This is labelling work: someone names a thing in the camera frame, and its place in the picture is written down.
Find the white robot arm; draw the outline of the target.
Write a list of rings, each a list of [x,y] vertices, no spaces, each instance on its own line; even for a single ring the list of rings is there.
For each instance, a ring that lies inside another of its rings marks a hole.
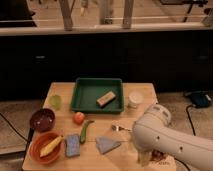
[[[168,127],[170,111],[151,105],[132,126],[132,139],[139,152],[158,150],[201,171],[213,171],[213,140],[189,135]]]

